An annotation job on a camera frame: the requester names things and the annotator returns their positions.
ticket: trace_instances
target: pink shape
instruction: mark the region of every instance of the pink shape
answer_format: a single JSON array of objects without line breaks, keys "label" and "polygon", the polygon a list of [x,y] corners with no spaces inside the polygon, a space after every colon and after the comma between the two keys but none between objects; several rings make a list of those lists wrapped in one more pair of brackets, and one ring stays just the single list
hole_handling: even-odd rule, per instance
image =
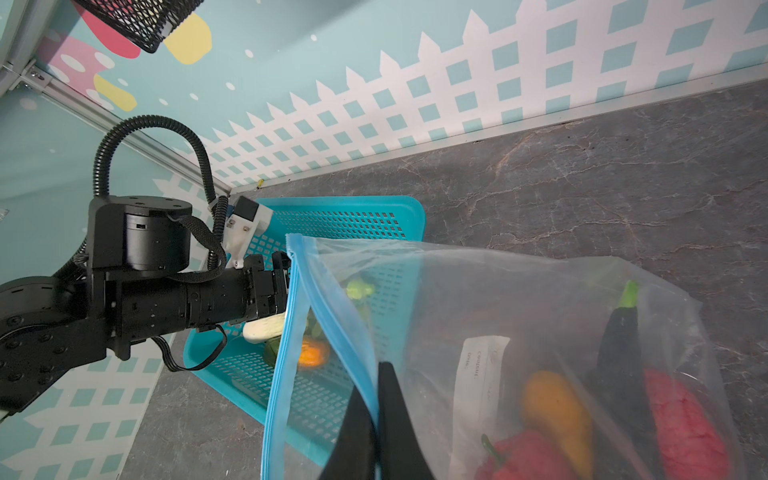
[{"label": "pink shape", "polygon": [[120,55],[123,58],[136,58],[139,56],[141,53],[139,47],[132,44],[123,35],[117,33],[114,28],[99,20],[85,8],[82,8],[74,2],[72,3],[83,20],[85,20],[85,24],[92,32],[94,32],[96,38],[98,38],[102,45],[107,47],[109,51],[116,55]]},{"label": "pink shape", "polygon": [[[66,82],[67,85],[83,95],[91,97],[88,95],[88,90],[95,91],[94,76],[107,69],[96,59],[95,54],[98,50],[76,38],[65,37],[62,33],[57,33],[63,40],[55,41],[44,36],[38,47],[38,57],[66,74],[69,80]],[[68,62],[65,61],[66,57],[62,57],[62,55],[69,57],[67,58]]]},{"label": "pink shape", "polygon": [[696,396],[682,382],[645,370],[645,389],[656,422],[656,438],[668,478],[723,480],[728,450]]}]

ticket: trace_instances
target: gray stone floor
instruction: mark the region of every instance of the gray stone floor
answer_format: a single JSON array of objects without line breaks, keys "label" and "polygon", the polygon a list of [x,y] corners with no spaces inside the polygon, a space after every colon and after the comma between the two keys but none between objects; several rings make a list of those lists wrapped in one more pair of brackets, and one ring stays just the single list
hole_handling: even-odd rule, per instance
[{"label": "gray stone floor", "polygon": [[[768,81],[249,196],[374,193],[418,199],[428,242],[615,255],[703,302],[749,478],[768,478]],[[163,372],[121,478],[258,478],[262,434],[197,377]]]}]

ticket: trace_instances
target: paper label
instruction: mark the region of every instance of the paper label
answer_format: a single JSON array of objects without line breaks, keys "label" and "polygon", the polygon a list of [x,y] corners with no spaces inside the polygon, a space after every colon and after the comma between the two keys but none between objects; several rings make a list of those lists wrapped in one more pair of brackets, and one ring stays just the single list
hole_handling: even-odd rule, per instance
[{"label": "paper label", "polygon": [[480,435],[496,437],[502,357],[506,336],[478,336],[464,341],[453,389],[453,446],[450,480],[474,478],[485,458]]}]

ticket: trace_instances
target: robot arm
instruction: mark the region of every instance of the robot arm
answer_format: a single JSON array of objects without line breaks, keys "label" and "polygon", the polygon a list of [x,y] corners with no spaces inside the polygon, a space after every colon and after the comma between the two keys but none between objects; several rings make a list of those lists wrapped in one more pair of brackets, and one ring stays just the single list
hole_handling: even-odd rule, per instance
[{"label": "robot arm", "polygon": [[[207,197],[215,204],[214,232],[223,233],[208,230],[182,200],[108,194],[112,153],[123,138],[143,127],[166,127],[191,142]],[[0,285],[0,418],[25,409],[69,369],[103,359],[107,349],[127,360],[132,345],[150,338],[163,350],[167,344],[161,336],[166,333],[187,328],[219,328],[223,333],[217,324],[285,311],[287,255],[274,253],[273,270],[265,270],[261,255],[243,258],[243,242],[247,248],[253,231],[238,232],[237,241],[228,241],[236,250],[230,255],[238,260],[237,268],[225,268],[221,244],[233,229],[224,228],[226,198],[214,200],[202,143],[178,122],[131,118],[104,137],[94,163],[86,241],[54,276]],[[265,228],[258,213],[269,209],[242,200],[236,213],[245,214],[243,221],[251,227]],[[181,273],[189,265],[190,235],[210,250],[208,271]],[[226,341],[224,335],[211,357],[194,369],[212,362]],[[170,350],[163,350],[163,357],[169,369],[185,369],[173,361]]]}]

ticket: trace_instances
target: clear plastic bag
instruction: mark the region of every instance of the clear plastic bag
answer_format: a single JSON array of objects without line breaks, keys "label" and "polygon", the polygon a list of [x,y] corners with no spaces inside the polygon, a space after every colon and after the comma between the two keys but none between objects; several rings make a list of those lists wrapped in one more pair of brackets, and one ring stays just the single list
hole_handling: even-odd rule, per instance
[{"label": "clear plastic bag", "polygon": [[[317,478],[353,385],[375,422],[382,361],[440,480],[746,478],[700,304],[631,263],[301,235],[287,245],[263,478]],[[297,369],[310,307],[331,354]]]}]

